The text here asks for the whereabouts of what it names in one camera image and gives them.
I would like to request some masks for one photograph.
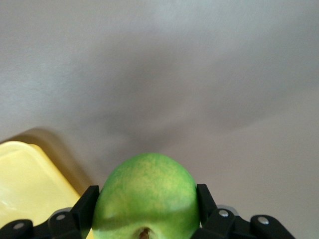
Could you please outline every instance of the yellow plastic tray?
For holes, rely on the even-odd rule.
[[[36,226],[79,198],[40,147],[0,144],[0,228],[17,219],[30,219]]]

